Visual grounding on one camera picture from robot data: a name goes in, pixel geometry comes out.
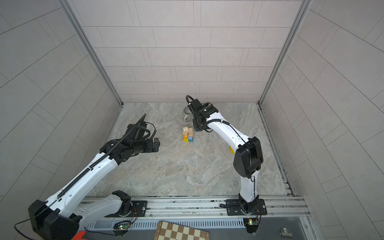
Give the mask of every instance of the black mounting plate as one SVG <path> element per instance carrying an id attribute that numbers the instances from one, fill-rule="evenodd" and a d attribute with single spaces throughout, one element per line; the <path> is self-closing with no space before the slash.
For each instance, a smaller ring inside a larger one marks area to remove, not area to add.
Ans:
<path id="1" fill-rule="evenodd" d="M 227 199 L 225 201 L 225 204 L 228 206 L 239 206 L 240 200 L 238 199 Z M 265 206 L 264 199 L 259 199 L 258 200 L 258 205 L 256 206 L 257 210 L 260 211 L 261 215 L 267 215 L 266 208 L 263 208 L 263 205 Z M 253 213 L 249 215 L 259 215 L 260 214 L 258 211 L 254 211 Z M 247 214 L 244 214 L 241 211 L 240 207 L 236 208 L 227 208 L 227 214 L 228 216 L 247 216 Z"/>
<path id="2" fill-rule="evenodd" d="M 145 211 L 147 210 L 147 201 L 131 201 L 133 204 L 133 207 L 137 211 L 137 216 L 138 217 L 144 217 Z M 109 214 L 105 217 L 120 217 L 117 213 L 116 214 Z M 127 216 L 125 217 L 132 217 L 132 212 L 130 212 Z"/>

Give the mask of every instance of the chessboard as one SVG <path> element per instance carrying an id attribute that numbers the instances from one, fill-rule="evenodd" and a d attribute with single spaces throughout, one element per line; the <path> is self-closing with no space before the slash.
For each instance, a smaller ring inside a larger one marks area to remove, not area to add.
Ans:
<path id="1" fill-rule="evenodd" d="M 209 232 L 159 221 L 153 240 L 209 240 Z"/>

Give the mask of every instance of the red object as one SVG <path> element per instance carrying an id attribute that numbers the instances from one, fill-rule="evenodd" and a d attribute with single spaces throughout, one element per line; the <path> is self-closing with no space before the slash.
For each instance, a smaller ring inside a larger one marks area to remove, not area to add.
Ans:
<path id="1" fill-rule="evenodd" d="M 78 232 L 72 240 L 86 240 L 83 238 L 85 231 Z"/>

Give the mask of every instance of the metal corner post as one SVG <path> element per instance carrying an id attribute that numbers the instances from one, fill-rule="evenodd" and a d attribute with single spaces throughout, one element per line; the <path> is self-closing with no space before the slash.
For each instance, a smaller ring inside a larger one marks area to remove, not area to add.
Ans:
<path id="1" fill-rule="evenodd" d="M 279 69 L 283 63 L 283 60 L 284 60 L 285 56 L 287 55 L 288 50 L 293 43 L 293 40 L 294 40 L 298 30 L 299 30 L 301 23 L 303 22 L 303 19 L 304 19 L 306 13 L 308 12 L 308 9 L 310 7 L 311 2 L 312 2 L 312 0 L 303 0 L 301 5 L 300 5 L 299 11 L 297 12 L 296 18 L 293 21 L 293 24 L 292 24 L 291 30 L 289 31 L 288 37 L 286 38 L 286 40 L 284 42 L 283 48 L 281 49 L 280 55 L 276 61 L 275 66 L 272 69 L 271 76 L 269 77 L 269 80 L 266 83 L 265 89 L 264 89 L 262 96 L 260 98 L 260 101 L 259 101 L 260 106 L 262 106 L 264 101 L 265 101 L 266 95 L 267 95 L 269 89 L 271 88 L 271 85 L 272 85 L 274 79 L 276 78 L 277 73 L 279 72 Z"/>
<path id="2" fill-rule="evenodd" d="M 93 50 L 91 43 L 87 39 L 82 27 L 80 26 L 79 22 L 77 21 L 75 15 L 73 14 L 73 11 L 71 7 L 69 6 L 67 0 L 57 0 L 61 9 L 63 10 L 65 16 L 67 17 L 68 21 L 70 22 L 72 28 L 74 29 L 76 35 L 80 39 L 80 42 L 84 46 L 85 50 L 87 51 L 89 57 L 91 58 L 93 64 L 95 65 L 97 71 L 100 73 L 101 77 L 104 79 L 104 81 L 107 83 L 108 88 L 112 91 L 114 94 L 116 100 L 118 101 L 119 105 L 122 106 L 123 102 L 119 96 L 119 94 L 116 92 L 114 86 L 112 85 L 111 80 L 109 79 L 107 73 L 105 72 L 103 65 L 101 64 L 99 58 L 97 57 L 95 51 Z"/>

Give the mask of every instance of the tiled wall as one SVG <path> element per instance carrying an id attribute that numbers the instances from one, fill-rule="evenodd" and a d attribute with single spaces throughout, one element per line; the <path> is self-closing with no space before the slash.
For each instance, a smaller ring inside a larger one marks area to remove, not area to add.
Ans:
<path id="1" fill-rule="evenodd" d="M 0 239 L 24 239 L 13 225 L 93 159 L 118 108 L 56 0 L 0 1 Z"/>
<path id="2" fill-rule="evenodd" d="M 124 102 L 258 101 L 301 5 L 68 2 Z"/>
<path id="3" fill-rule="evenodd" d="M 262 105 L 328 240 L 384 237 L 383 15 L 384 1 L 314 0 Z"/>

